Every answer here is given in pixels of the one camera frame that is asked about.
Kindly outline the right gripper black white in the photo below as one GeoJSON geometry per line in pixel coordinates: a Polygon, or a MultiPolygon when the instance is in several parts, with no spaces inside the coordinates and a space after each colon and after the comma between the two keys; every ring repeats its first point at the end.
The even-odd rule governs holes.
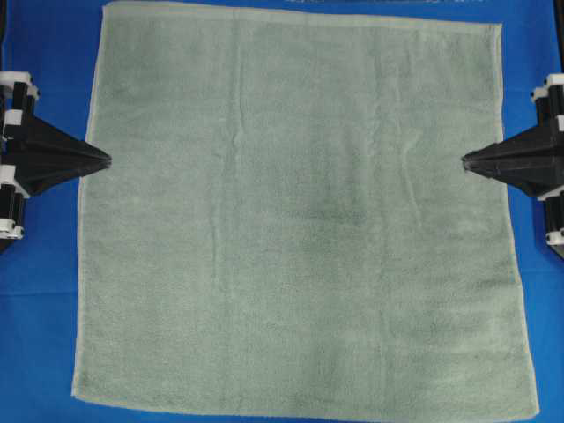
{"type": "Polygon", "coordinates": [[[466,171],[521,190],[543,204],[547,245],[563,244],[563,74],[531,94],[537,124],[463,156],[466,171]]]}

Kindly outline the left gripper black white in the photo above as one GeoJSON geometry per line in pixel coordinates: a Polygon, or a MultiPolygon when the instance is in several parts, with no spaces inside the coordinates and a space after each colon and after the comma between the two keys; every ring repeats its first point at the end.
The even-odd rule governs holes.
{"type": "Polygon", "coordinates": [[[1,239],[25,234],[26,201],[61,183],[110,168],[110,156],[35,116],[32,75],[1,72],[1,239]]]}

